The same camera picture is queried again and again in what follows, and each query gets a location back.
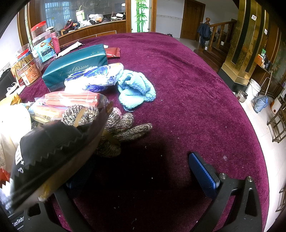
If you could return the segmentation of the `blue label snack jar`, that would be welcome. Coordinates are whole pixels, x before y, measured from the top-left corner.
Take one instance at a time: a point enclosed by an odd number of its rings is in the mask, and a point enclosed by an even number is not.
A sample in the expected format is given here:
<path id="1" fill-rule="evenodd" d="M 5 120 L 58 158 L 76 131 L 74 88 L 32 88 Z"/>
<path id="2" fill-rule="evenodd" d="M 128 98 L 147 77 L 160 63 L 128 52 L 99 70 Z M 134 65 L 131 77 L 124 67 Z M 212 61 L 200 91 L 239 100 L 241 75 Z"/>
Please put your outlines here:
<path id="1" fill-rule="evenodd" d="M 49 31 L 46 31 L 32 40 L 33 48 L 37 52 L 42 63 L 54 57 L 55 49 Z"/>

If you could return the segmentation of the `teal facial tissue pack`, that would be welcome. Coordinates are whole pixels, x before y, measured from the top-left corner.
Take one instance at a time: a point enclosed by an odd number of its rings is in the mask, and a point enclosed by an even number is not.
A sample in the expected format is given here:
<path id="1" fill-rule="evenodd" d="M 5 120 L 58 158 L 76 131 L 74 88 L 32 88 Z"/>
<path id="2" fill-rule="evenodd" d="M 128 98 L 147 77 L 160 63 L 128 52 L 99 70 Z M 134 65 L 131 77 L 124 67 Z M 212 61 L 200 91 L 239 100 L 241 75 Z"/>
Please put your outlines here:
<path id="1" fill-rule="evenodd" d="M 69 75 L 107 63 L 104 45 L 97 44 L 57 58 L 46 68 L 42 79 L 49 91 L 55 91 L 64 87 L 64 80 Z"/>

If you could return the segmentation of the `blue white plastic bag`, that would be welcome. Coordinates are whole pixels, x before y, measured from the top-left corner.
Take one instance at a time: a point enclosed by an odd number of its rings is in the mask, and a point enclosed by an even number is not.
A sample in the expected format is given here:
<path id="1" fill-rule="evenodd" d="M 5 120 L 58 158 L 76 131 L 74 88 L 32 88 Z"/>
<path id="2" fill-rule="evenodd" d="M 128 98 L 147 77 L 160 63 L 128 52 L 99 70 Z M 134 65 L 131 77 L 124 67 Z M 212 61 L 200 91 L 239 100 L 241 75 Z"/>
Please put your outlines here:
<path id="1" fill-rule="evenodd" d="M 88 90 L 102 92 L 109 86 L 116 85 L 124 72 L 122 63 L 113 63 L 104 66 L 92 66 L 80 72 L 69 75 L 64 80 L 65 91 Z"/>

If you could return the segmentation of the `white papers on table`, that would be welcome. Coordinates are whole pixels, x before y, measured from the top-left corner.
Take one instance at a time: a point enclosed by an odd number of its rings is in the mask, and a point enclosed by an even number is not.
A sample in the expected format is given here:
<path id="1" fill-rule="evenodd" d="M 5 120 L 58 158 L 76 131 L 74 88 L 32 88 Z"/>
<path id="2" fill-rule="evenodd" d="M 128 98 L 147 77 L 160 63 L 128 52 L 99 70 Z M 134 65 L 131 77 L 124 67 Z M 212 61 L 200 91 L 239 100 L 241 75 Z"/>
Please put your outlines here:
<path id="1" fill-rule="evenodd" d="M 72 44 L 71 46 L 69 46 L 68 48 L 66 48 L 65 50 L 61 51 L 58 55 L 57 58 L 62 57 L 64 55 L 66 55 L 67 53 L 69 53 L 70 51 L 78 48 L 79 46 L 82 46 L 83 44 L 79 41 L 77 41 L 76 43 Z"/>

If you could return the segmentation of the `wooden counter cabinet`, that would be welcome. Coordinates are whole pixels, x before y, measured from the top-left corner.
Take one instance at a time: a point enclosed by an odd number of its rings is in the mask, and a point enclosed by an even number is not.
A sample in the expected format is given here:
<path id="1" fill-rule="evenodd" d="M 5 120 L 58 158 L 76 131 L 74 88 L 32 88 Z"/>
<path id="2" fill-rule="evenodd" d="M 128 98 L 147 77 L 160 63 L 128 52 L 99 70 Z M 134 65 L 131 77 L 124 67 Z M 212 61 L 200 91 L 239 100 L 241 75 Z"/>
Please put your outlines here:
<path id="1" fill-rule="evenodd" d="M 83 27 L 59 37 L 60 47 L 66 47 L 70 44 L 88 38 L 100 37 L 106 35 L 113 35 L 119 33 L 126 33 L 126 21 L 110 21 L 106 23 L 99 23 L 92 26 Z"/>

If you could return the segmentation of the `red stick pack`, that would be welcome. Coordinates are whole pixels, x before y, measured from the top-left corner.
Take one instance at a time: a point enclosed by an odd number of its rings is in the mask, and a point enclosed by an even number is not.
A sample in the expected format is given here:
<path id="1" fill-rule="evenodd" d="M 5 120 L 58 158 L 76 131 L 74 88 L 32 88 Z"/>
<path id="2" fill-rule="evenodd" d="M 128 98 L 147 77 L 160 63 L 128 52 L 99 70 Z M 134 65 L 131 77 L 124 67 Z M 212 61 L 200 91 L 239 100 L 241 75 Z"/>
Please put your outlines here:
<path id="1" fill-rule="evenodd" d="M 109 103 L 108 98 L 100 93 L 93 93 L 87 90 L 78 92 L 55 91 L 45 94 L 38 98 L 35 106 L 60 106 L 71 107 L 73 105 L 82 105 L 84 107 L 103 108 Z"/>

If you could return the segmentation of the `orange label clear jar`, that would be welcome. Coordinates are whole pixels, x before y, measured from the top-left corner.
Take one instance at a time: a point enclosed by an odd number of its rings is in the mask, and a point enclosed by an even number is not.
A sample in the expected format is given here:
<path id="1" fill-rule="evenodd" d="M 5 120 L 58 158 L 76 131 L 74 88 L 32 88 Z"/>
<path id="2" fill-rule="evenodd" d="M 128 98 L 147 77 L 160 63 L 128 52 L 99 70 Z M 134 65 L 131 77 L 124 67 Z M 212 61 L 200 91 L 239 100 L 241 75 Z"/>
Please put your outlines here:
<path id="1" fill-rule="evenodd" d="M 42 73 L 38 69 L 36 59 L 33 58 L 31 61 L 20 61 L 20 69 L 17 70 L 18 76 L 23 80 L 26 86 L 32 85 Z"/>

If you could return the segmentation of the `light blue knitted cloth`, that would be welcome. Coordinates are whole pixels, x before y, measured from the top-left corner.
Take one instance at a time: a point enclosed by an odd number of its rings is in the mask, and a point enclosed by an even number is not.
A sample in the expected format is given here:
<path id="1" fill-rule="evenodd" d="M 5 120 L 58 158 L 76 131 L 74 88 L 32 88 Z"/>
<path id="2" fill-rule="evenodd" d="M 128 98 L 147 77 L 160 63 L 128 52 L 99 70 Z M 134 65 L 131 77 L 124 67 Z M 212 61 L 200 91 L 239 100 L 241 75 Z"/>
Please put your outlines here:
<path id="1" fill-rule="evenodd" d="M 120 93 L 119 102 L 128 112 L 132 112 L 143 102 L 152 102 L 156 98 L 154 86 L 141 72 L 124 70 L 117 87 Z"/>

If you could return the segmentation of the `white plastic bucket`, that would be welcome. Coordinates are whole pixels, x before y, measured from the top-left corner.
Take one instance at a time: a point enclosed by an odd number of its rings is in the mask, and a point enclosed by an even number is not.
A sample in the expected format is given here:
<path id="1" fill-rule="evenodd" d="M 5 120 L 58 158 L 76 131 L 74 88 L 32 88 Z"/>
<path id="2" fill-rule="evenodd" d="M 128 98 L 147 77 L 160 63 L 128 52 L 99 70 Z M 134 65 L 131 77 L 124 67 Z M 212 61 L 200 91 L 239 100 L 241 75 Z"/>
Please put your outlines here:
<path id="1" fill-rule="evenodd" d="M 253 79 L 250 79 L 247 89 L 245 90 L 245 93 L 247 94 L 247 101 L 252 101 L 255 97 L 258 96 L 259 92 L 261 90 L 260 85 Z"/>

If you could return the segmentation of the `purple velvet tablecloth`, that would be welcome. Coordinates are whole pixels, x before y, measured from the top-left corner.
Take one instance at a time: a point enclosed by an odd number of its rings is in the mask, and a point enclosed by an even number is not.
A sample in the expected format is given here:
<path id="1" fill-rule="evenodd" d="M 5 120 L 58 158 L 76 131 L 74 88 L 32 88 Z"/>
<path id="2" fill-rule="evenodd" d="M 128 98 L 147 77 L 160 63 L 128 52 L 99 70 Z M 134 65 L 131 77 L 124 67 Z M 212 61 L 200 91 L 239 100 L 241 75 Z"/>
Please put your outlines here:
<path id="1" fill-rule="evenodd" d="M 118 156 L 93 156 L 75 175 L 75 202 L 93 231 L 190 231 L 210 203 L 189 170 L 195 151 L 231 178 L 254 179 L 262 220 L 268 174 L 240 102 L 199 56 L 161 33 L 123 33 L 82 41 L 121 50 L 119 62 L 143 73 L 156 98 L 133 111 L 152 130 Z"/>

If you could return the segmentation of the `red wrapper packet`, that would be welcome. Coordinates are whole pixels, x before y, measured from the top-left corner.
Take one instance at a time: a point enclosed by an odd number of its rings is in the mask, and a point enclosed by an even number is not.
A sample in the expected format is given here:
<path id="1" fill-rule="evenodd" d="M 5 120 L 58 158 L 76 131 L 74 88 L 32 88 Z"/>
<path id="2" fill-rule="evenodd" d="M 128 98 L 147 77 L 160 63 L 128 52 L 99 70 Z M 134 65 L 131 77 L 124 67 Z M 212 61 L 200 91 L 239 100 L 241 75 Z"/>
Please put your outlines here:
<path id="1" fill-rule="evenodd" d="M 105 48 L 105 52 L 108 59 L 120 57 L 120 48 L 118 47 Z"/>

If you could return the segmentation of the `wooden stair railing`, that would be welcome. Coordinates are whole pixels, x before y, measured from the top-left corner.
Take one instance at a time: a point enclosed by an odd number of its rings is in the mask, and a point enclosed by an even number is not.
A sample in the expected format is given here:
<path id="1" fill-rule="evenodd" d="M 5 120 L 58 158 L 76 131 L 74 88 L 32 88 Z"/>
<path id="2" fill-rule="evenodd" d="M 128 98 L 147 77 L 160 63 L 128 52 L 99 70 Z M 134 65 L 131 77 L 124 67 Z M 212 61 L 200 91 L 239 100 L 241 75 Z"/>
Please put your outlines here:
<path id="1" fill-rule="evenodd" d="M 221 46 L 229 47 L 236 28 L 236 22 L 237 20 L 231 19 L 227 22 L 208 24 L 211 36 L 205 49 L 211 51 L 213 47 L 216 49 L 219 49 Z"/>

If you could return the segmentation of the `clear jar red lid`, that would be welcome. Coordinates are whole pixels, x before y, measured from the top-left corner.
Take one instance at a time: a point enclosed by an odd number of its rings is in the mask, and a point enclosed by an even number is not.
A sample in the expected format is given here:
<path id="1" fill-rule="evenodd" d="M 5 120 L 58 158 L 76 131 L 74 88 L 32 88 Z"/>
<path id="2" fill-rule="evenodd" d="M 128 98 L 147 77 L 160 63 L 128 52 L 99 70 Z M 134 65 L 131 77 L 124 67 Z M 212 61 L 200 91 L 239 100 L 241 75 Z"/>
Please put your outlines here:
<path id="1" fill-rule="evenodd" d="M 46 29 L 48 28 L 46 21 L 42 21 L 35 26 L 31 28 L 31 35 L 32 35 L 32 40 L 34 40 L 37 36 L 43 34 L 46 32 Z"/>

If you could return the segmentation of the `black snack bag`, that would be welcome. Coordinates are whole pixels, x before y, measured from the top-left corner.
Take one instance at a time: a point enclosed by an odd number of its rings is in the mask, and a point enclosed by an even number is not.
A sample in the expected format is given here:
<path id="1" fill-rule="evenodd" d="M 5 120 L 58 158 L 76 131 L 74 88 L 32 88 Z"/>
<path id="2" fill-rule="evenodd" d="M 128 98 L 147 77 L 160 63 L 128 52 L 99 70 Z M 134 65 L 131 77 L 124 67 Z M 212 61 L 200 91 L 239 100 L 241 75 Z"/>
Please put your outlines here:
<path id="1" fill-rule="evenodd" d="M 113 103 L 92 122 L 69 126 L 51 121 L 20 140 L 9 181 L 1 186 L 1 203 L 10 213 L 46 201 L 96 150 Z"/>

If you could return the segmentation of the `blue water jug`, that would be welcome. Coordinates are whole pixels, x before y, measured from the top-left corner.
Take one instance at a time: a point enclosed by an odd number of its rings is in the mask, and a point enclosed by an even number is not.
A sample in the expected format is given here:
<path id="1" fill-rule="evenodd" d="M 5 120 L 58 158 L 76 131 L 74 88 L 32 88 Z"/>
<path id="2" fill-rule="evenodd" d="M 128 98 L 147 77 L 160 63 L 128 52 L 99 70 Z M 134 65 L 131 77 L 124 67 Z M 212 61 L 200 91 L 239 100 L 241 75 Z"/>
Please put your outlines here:
<path id="1" fill-rule="evenodd" d="M 254 98 L 254 106 L 253 109 L 256 113 L 262 111 L 262 109 L 266 108 L 268 105 L 268 96 L 260 96 Z"/>

